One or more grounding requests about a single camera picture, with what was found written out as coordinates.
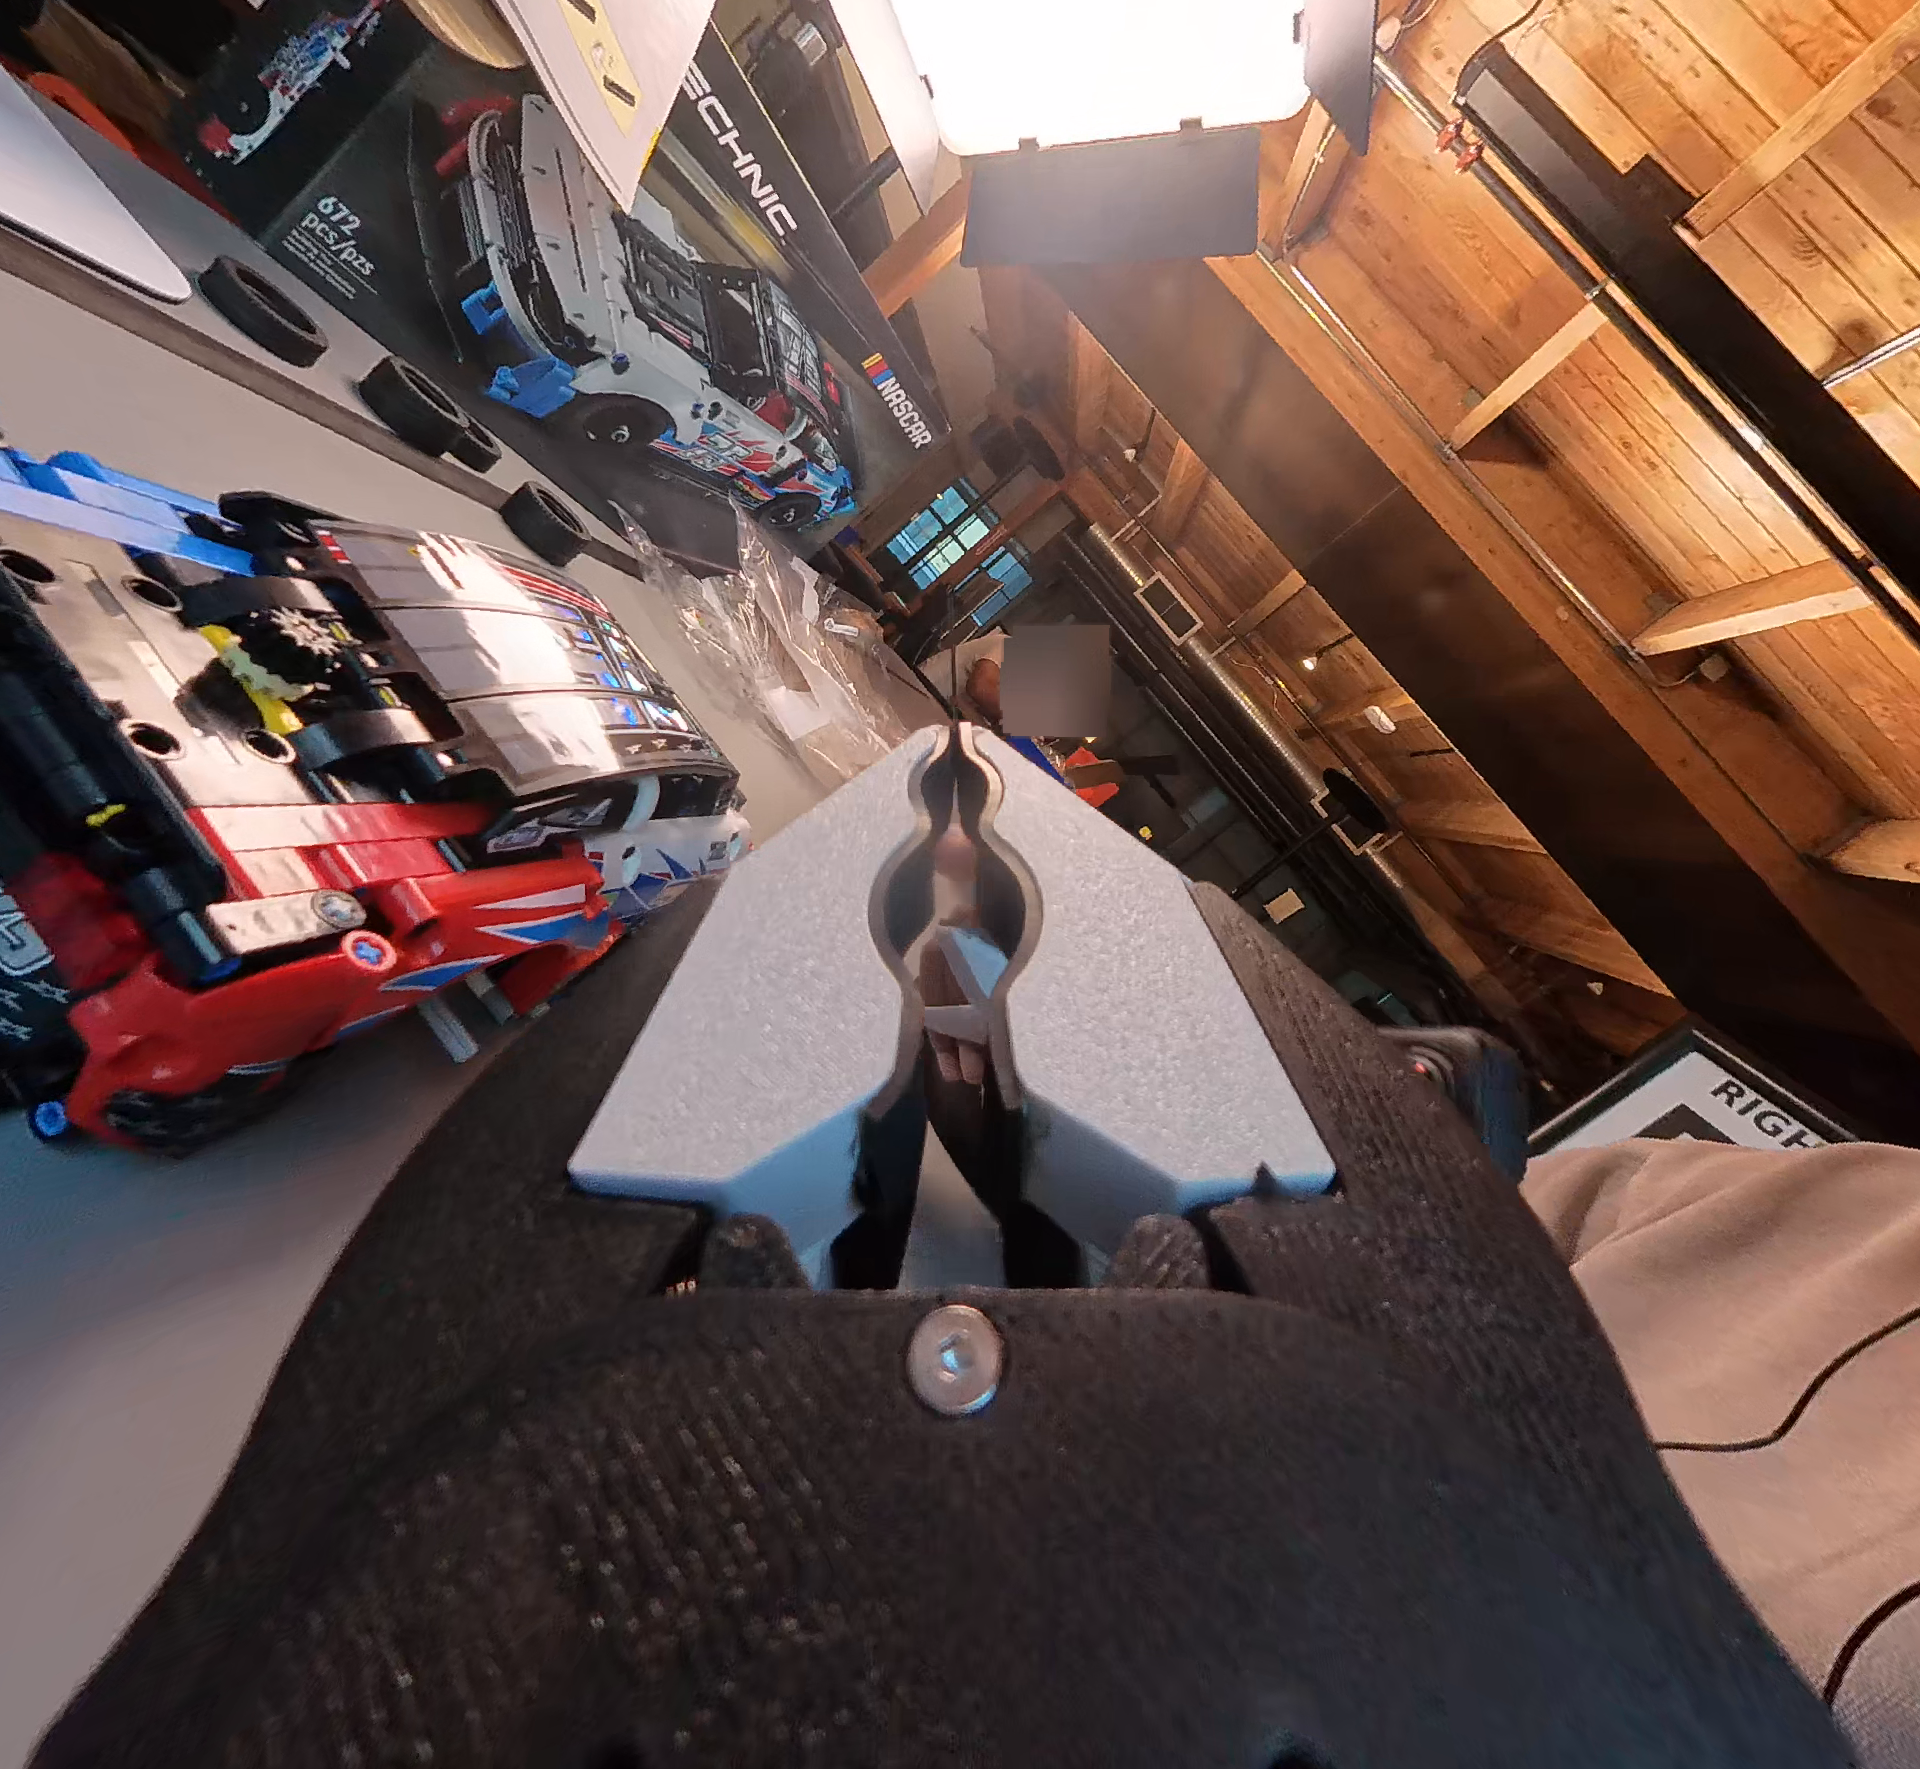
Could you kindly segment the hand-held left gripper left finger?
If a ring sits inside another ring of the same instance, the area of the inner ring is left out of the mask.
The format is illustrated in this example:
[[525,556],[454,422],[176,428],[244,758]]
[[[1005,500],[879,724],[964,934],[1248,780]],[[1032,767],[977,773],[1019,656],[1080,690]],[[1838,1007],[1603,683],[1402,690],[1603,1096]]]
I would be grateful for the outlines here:
[[928,1139],[919,955],[953,730],[726,877],[569,1159],[589,1195],[759,1217],[816,1286],[896,1286]]

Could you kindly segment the paned window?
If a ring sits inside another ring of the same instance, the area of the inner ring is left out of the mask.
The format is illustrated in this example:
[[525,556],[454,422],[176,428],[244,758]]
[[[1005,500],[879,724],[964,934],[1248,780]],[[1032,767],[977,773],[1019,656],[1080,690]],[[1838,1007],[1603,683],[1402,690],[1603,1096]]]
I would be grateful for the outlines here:
[[966,476],[943,485],[879,543],[883,587],[906,610],[932,604],[988,621],[1016,604],[1035,570],[1002,501]]

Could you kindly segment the lego set box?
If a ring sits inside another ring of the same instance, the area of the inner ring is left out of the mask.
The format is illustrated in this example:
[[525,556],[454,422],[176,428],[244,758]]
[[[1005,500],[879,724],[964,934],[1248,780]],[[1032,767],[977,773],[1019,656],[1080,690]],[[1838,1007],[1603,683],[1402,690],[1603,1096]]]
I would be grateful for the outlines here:
[[531,67],[404,0],[266,0],[170,119],[285,273],[567,485],[839,538],[943,434],[716,29],[632,196]]

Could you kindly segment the black light stand pole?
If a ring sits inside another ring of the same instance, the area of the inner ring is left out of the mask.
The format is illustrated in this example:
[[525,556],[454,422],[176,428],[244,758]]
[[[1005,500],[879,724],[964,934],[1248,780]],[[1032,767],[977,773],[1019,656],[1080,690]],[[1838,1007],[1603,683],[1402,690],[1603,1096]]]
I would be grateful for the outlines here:
[[1516,185],[1723,399],[1755,469],[1916,637],[1916,483],[1682,239],[1684,191],[1666,172],[1650,158],[1618,172],[1501,47],[1464,65],[1454,101]]

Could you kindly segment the white sign with black tag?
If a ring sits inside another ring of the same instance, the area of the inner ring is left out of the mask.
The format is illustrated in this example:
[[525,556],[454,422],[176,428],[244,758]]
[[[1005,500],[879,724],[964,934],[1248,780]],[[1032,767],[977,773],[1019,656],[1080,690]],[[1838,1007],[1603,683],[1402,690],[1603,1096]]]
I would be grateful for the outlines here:
[[1630,1139],[1691,1139],[1755,1152],[1842,1147],[1861,1137],[1728,1037],[1682,1023],[1532,1131],[1529,1155]]

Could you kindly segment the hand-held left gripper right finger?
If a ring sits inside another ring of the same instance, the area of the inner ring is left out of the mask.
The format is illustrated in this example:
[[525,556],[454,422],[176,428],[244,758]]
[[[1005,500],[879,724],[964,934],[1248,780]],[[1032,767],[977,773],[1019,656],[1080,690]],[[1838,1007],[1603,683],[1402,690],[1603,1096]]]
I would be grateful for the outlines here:
[[1019,1196],[1109,1257],[1146,1217],[1327,1192],[1333,1155],[1182,871],[972,725],[959,822],[959,988]]

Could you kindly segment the lego race car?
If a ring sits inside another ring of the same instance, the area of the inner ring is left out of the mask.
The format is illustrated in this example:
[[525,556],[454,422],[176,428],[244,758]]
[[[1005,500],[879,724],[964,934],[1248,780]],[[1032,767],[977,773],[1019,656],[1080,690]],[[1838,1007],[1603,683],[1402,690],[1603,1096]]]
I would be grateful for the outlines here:
[[539,1011],[745,852],[737,773],[516,539],[3,448],[3,1109],[186,1155],[349,1037]]

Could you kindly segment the crumpled clear plastic bags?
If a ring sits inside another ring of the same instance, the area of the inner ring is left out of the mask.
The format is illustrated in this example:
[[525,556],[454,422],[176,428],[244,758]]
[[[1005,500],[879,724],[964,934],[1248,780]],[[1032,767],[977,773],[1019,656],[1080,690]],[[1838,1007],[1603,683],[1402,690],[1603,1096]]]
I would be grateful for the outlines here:
[[706,574],[658,547],[635,514],[619,523],[703,673],[826,786],[947,719],[877,614],[750,515],[736,515],[736,563]]

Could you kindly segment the silver air duct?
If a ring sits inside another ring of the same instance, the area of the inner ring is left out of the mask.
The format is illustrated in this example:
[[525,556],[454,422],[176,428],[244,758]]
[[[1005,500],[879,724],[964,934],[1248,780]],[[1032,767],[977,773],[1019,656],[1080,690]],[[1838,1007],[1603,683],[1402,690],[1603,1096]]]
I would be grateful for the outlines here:
[[1224,703],[1254,742],[1280,763],[1305,796],[1309,811],[1328,822],[1341,844],[1362,858],[1376,858],[1403,833],[1398,822],[1362,783],[1343,768],[1317,759],[1299,734],[1288,730],[1224,665],[1220,648],[1207,642],[1199,608],[1159,570],[1139,566],[1134,556],[1100,523],[1085,523],[1082,539],[1093,556],[1131,590],[1142,614],[1165,636],[1177,663],[1216,700]]

